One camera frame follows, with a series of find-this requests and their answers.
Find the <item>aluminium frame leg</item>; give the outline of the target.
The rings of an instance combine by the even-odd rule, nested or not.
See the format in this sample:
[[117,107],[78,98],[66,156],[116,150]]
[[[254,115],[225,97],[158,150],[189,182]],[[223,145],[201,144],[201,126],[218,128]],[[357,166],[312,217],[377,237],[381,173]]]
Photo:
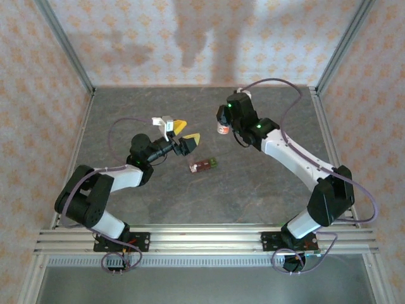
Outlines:
[[49,257],[33,255],[23,281],[17,304],[36,304]]
[[388,304],[376,255],[373,253],[363,253],[363,261],[376,304]]

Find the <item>aluminium table side rail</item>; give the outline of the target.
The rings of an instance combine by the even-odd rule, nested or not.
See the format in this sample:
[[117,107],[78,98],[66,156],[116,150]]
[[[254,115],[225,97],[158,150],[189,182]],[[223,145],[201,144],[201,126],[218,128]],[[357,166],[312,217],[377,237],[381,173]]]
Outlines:
[[[314,104],[315,112],[316,112],[318,122],[320,125],[321,133],[323,136],[323,140],[325,142],[325,147],[327,149],[329,163],[331,163],[335,167],[339,167],[341,165],[339,156],[338,156],[338,153],[337,153],[337,150],[335,147],[335,143],[333,141],[332,132],[331,132],[329,124],[328,124],[326,112],[322,105],[321,98],[319,97],[315,87],[309,86],[309,91],[311,93],[311,98],[313,100],[313,104]],[[358,215],[354,208],[354,205],[352,207],[350,207],[348,209],[348,211],[346,211],[344,213],[344,218],[350,219],[352,221],[358,219]],[[361,224],[355,223],[355,222],[336,221],[333,224],[334,225],[351,225],[356,228],[361,228]]]
[[75,169],[75,164],[76,164],[76,160],[77,160],[77,157],[78,157],[78,152],[80,150],[80,145],[81,145],[81,142],[82,142],[82,139],[83,139],[83,136],[84,136],[85,128],[86,128],[86,125],[87,125],[87,121],[89,119],[89,115],[90,115],[90,111],[91,111],[91,108],[92,108],[92,104],[94,102],[94,97],[96,95],[96,91],[97,91],[97,89],[94,88],[93,92],[90,95],[89,103],[85,107],[85,111],[84,111],[83,117],[81,119],[79,128],[78,128],[77,136],[75,138],[75,142],[74,142],[74,145],[73,145],[73,150],[72,150],[72,153],[71,153],[70,161],[68,163],[68,168],[67,168],[67,171],[66,171],[65,178],[63,180],[62,187],[64,187],[65,184],[68,182],[71,174],[73,173],[73,171]]

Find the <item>aluminium cross rail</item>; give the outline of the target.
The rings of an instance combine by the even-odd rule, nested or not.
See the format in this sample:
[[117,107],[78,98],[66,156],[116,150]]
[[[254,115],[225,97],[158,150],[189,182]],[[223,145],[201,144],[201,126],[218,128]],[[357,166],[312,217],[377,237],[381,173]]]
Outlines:
[[[150,255],[253,255],[263,250],[262,232],[276,232],[274,225],[260,224],[146,224],[133,225],[131,231],[150,234]],[[379,245],[372,229],[334,224],[317,233],[321,251],[334,254],[378,253]],[[36,254],[90,254],[94,238],[87,229],[57,227],[41,230]]]

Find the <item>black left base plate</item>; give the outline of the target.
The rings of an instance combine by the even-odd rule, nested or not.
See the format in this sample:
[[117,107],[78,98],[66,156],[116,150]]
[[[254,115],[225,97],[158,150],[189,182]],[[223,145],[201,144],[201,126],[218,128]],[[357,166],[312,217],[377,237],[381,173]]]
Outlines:
[[135,252],[134,247],[141,252],[149,251],[151,234],[149,232],[125,232],[118,239],[108,239],[103,235],[94,235],[94,252]]

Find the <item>aluminium frame post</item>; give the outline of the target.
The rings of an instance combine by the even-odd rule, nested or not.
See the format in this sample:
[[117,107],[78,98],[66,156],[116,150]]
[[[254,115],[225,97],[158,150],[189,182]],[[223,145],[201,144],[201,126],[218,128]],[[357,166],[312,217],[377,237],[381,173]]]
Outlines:
[[62,25],[60,24],[58,17],[56,16],[54,10],[52,9],[48,0],[34,0],[39,11],[44,17],[45,21],[49,25],[53,35],[61,46],[64,54],[66,55],[68,61],[73,67],[75,73],[77,74],[82,85],[90,96],[93,96],[96,88],[93,86],[87,72],[85,71],[82,63],[77,56],[66,32],[64,31]]
[[342,37],[340,38],[332,57],[328,61],[326,68],[315,86],[315,92],[319,97],[326,92],[329,83],[337,72],[340,63],[351,47],[351,44],[354,42],[375,1],[376,0],[361,0],[356,12],[351,18],[351,21],[342,34]]

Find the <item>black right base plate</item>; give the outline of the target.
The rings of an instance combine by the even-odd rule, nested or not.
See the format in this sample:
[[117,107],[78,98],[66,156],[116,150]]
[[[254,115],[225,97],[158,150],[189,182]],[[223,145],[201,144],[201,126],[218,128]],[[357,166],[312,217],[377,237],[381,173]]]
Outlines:
[[319,249],[318,239],[312,232],[301,239],[297,239],[289,233],[282,231],[262,232],[261,244],[263,251],[276,251],[282,248],[294,251],[316,251]]

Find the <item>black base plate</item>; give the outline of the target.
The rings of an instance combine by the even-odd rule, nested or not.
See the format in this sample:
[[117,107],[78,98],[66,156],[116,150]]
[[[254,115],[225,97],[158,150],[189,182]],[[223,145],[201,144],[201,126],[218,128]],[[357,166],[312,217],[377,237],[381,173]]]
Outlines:
[[135,252],[134,247],[141,252],[149,251],[151,234],[149,232],[125,232],[118,239],[108,239],[103,235],[94,235],[94,252]]
[[312,232],[301,239],[297,239],[289,233],[282,231],[262,232],[261,244],[263,251],[276,251],[282,248],[294,251],[316,251],[319,249],[318,239]]

